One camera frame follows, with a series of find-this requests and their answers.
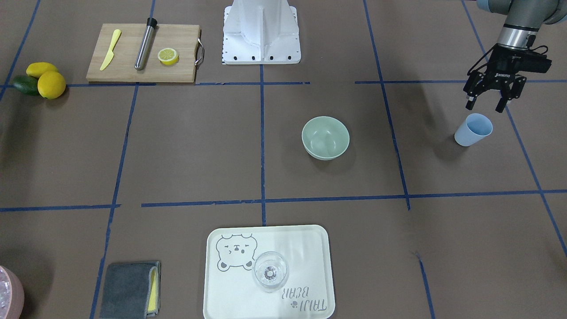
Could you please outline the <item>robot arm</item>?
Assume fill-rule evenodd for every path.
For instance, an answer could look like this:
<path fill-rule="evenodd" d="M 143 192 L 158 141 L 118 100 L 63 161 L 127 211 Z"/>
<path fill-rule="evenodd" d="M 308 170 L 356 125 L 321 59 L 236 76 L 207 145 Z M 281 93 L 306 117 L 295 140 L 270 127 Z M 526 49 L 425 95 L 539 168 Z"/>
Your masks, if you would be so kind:
<path fill-rule="evenodd" d="M 566 20 L 564 0 L 478 0 L 486 12 L 506 16 L 496 44 L 467 71 L 466 109 L 472 110 L 482 93 L 495 90 L 500 99 L 495 111 L 502 113 L 512 99 L 518 99 L 527 78 L 521 72 L 545 74 L 551 67 L 547 51 L 533 47 L 543 24 Z"/>

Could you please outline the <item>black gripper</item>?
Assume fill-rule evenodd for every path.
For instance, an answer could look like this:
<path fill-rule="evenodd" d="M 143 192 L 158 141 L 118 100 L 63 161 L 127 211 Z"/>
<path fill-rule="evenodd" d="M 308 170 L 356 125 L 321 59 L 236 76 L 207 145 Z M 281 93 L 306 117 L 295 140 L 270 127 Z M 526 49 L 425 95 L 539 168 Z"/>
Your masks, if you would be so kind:
<path fill-rule="evenodd" d="M 463 87 L 467 94 L 466 109 L 472 110 L 478 96 L 494 89 L 501 93 L 495 111 L 503 113 L 510 99 L 521 96 L 526 78 L 518 73 L 526 58 L 527 51 L 495 44 L 467 72 L 468 79 Z"/>

